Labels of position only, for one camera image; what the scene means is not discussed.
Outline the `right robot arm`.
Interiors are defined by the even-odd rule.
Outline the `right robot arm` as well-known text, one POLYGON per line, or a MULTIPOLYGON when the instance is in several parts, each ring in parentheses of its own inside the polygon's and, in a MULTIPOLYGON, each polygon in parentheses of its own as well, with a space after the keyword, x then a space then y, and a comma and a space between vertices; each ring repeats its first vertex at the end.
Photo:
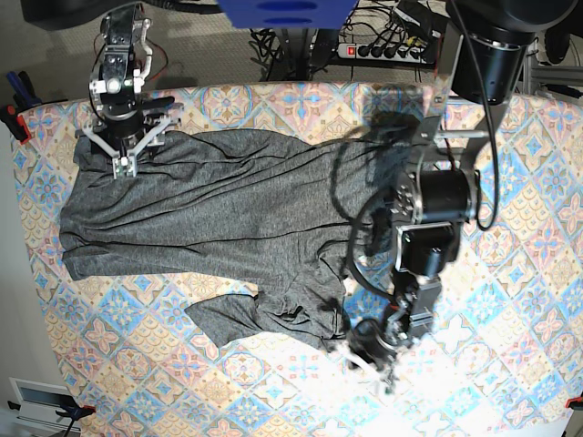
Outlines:
POLYGON ((180 125, 184 111, 174 97, 143 94, 154 54, 150 26, 140 3, 109 12, 101 23, 104 45, 88 84, 94 116, 82 132, 108 158, 114 178, 135 177, 140 155, 162 147, 165 133, 180 125))

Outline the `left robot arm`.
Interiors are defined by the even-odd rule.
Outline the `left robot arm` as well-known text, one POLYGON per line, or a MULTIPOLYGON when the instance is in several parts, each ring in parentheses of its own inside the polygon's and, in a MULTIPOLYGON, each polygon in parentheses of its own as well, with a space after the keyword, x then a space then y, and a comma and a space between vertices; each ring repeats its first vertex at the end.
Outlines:
POLYGON ((411 141, 409 163, 397 179, 362 206, 352 234, 374 207, 390 209, 390 279, 381 318, 350 329, 342 355, 378 390, 394 385, 394 364, 432 329, 440 273, 454 262, 465 223, 482 203, 475 167, 493 147, 540 17, 523 1, 451 1, 439 47, 431 100, 411 141))

